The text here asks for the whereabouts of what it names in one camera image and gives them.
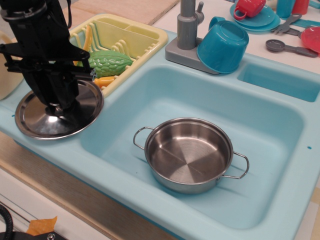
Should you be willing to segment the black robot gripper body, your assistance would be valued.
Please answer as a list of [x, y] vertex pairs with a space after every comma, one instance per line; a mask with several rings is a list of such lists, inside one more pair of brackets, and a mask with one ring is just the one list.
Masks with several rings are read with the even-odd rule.
[[47, 73], [63, 73], [79, 80], [93, 80], [88, 51], [70, 43], [72, 18], [64, 17], [57, 0], [2, 0], [0, 16], [6, 21], [15, 43], [1, 44], [10, 72], [20, 72], [18, 60], [39, 64]]

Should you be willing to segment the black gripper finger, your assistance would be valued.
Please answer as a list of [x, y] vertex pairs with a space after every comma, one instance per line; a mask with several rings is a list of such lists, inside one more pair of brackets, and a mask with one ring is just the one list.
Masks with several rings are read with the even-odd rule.
[[72, 108], [79, 95], [78, 80], [74, 79], [69, 72], [53, 71], [50, 82], [53, 92], [53, 100], [50, 104], [59, 107], [62, 111]]
[[22, 75], [41, 103], [46, 106], [60, 105], [50, 79], [44, 70], [23, 70]]

